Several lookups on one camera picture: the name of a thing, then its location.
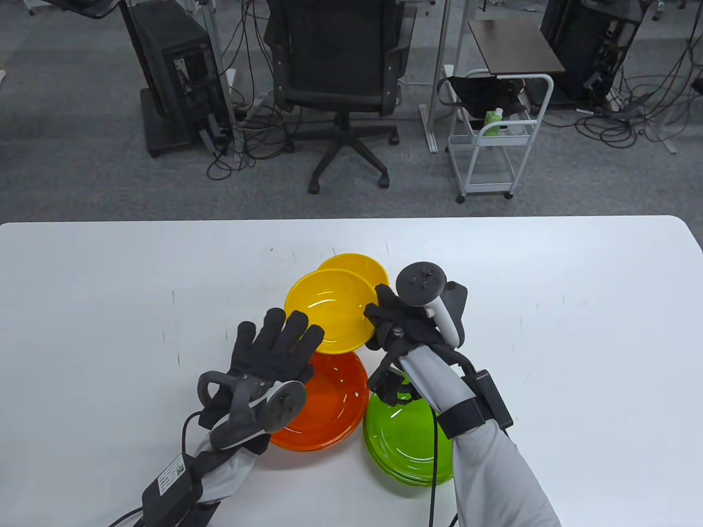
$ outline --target green plate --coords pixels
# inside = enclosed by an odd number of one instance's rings
[[[432,485],[432,481],[430,481],[428,483],[418,483],[417,481],[412,481],[410,479],[406,479],[402,475],[396,474],[395,472],[393,472],[389,467],[386,467],[386,465],[383,463],[383,461],[378,458],[378,456],[375,454],[375,452],[373,451],[373,449],[369,445],[368,438],[366,436],[366,428],[364,429],[364,436],[363,437],[364,437],[364,441],[366,442],[366,448],[368,450],[369,455],[371,456],[371,459],[376,463],[376,465],[378,465],[378,467],[381,470],[383,470],[383,472],[385,472],[386,474],[391,476],[393,479],[396,479],[397,481],[400,481],[401,483],[405,483],[406,485],[412,485],[412,486],[425,487],[425,486]]]
[[[422,399],[391,407],[374,395],[364,417],[364,436],[371,457],[396,479],[432,485],[433,429],[430,406]],[[453,477],[451,441],[439,429],[437,483]]]

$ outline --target yellow plate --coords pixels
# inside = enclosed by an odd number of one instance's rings
[[[351,271],[376,287],[379,284],[391,285],[388,273],[383,266],[365,254],[338,254],[320,266],[320,269],[345,269]]]
[[[344,269],[315,271],[298,281],[285,299],[285,312],[302,311],[325,330],[319,353],[338,355],[361,348],[373,335],[363,316],[366,304],[378,303],[376,291],[361,276]]]

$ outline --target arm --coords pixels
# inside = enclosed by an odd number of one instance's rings
[[[400,363],[437,412],[474,397],[427,346],[412,350]],[[560,527],[537,478],[493,419],[454,438],[453,452],[460,527]]]

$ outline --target floor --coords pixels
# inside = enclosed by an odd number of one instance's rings
[[[508,1],[525,5],[525,0]],[[420,4],[407,82],[432,78],[441,5],[441,0]],[[668,72],[683,50],[696,7],[679,11],[670,4],[662,21],[647,17],[626,61],[627,75]],[[454,10],[450,42],[456,40],[461,5]],[[238,2],[219,0],[225,41],[238,13]],[[540,15],[490,6],[484,16],[538,20]],[[261,52],[251,55],[258,92],[271,80]],[[480,64],[476,53],[468,53],[466,61]],[[247,69],[245,54],[235,66]],[[644,138],[628,150],[615,150],[573,129],[544,127],[514,199],[469,196],[458,205],[442,151],[449,119],[437,126],[441,151],[436,155],[428,153],[418,121],[417,104],[428,99],[427,86],[403,87],[403,104],[394,114],[399,146],[369,143],[389,167],[389,190],[376,187],[377,174],[360,157],[343,152],[324,174],[321,194],[311,196],[307,180],[322,155],[321,144],[300,144],[293,155],[260,161],[220,182],[205,177],[208,156],[199,148],[152,160],[144,149],[139,110],[138,90],[145,83],[117,13],[93,21],[40,8],[30,17],[21,2],[0,0],[0,68],[8,72],[0,86],[0,223],[673,214],[703,240],[701,103],[694,103],[688,128],[676,137],[676,156]],[[247,96],[250,84],[239,77]],[[305,119],[320,117],[311,113]],[[549,120],[575,117],[551,112]]]

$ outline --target black glove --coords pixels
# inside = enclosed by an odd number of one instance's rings
[[[308,327],[307,315],[293,311],[286,322],[283,309],[269,309],[259,336],[256,334],[254,323],[239,324],[228,375],[254,375],[267,382],[297,380],[304,384],[315,375],[310,360],[325,332],[318,325]],[[212,429],[229,414],[231,404],[232,390],[221,386],[212,402],[202,410],[198,423]],[[270,439],[270,435],[264,434],[244,446],[254,453],[262,453]]]
[[[376,328],[366,347],[391,352],[395,357],[408,353],[421,344],[447,346],[425,308],[405,304],[387,285],[377,285],[378,305],[369,304],[363,314]]]
[[[399,400],[398,393],[409,393],[411,400],[420,397],[410,384],[404,382],[402,375],[391,370],[391,365],[402,370],[399,357],[419,346],[430,347],[448,364],[468,362],[446,343],[434,320],[427,316],[425,308],[405,304],[387,285],[377,285],[376,294],[378,305],[369,304],[363,312],[376,328],[366,347],[373,350],[383,348],[386,355],[369,377],[368,387],[377,393],[384,403],[395,406],[410,402]]]

